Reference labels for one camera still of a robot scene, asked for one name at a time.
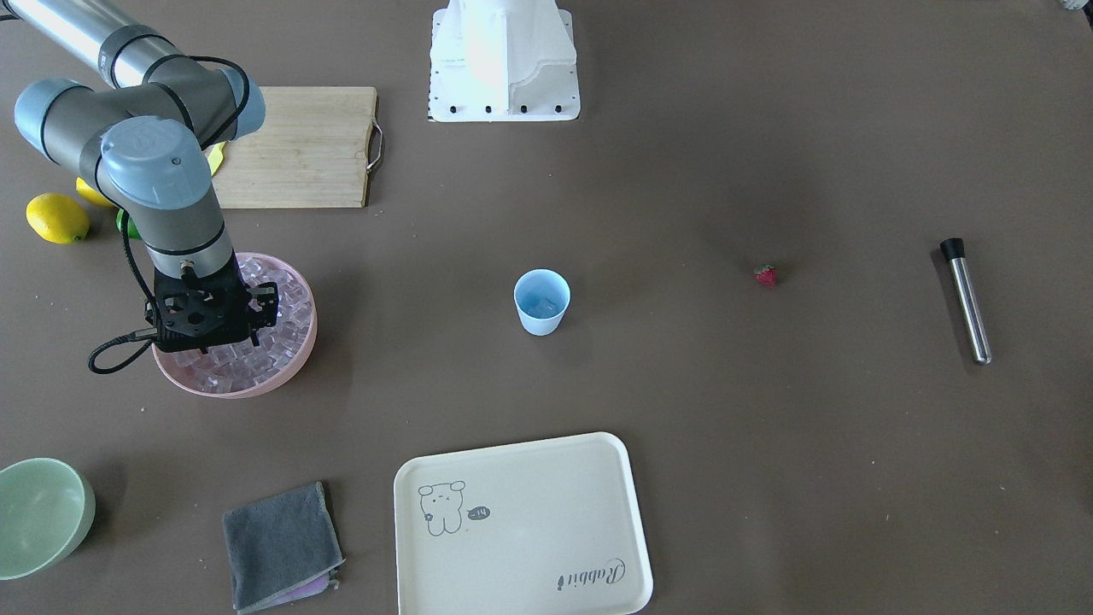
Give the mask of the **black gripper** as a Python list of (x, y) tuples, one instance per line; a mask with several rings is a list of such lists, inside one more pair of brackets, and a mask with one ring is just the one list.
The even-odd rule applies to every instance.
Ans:
[(207, 353), (254, 338), (251, 295), (235, 260), (208, 277), (169, 277), (157, 270), (154, 300), (154, 346), (162, 353)]

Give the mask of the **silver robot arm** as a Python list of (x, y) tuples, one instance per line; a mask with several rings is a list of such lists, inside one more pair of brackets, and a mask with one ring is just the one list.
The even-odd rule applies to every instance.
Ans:
[(205, 147), (263, 125), (260, 87), (235, 63), (184, 54), (107, 1), (7, 1), (107, 88), (32, 83), (15, 125), (32, 147), (128, 214), (154, 267), (142, 284), (148, 330), (163, 353), (257, 343), (277, 323), (277, 285), (243, 281)]

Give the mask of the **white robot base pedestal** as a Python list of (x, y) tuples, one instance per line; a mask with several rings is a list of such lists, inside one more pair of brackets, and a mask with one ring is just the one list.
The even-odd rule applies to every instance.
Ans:
[(573, 16), (554, 1), (449, 1), (433, 13), (430, 35), (428, 120), (581, 115)]

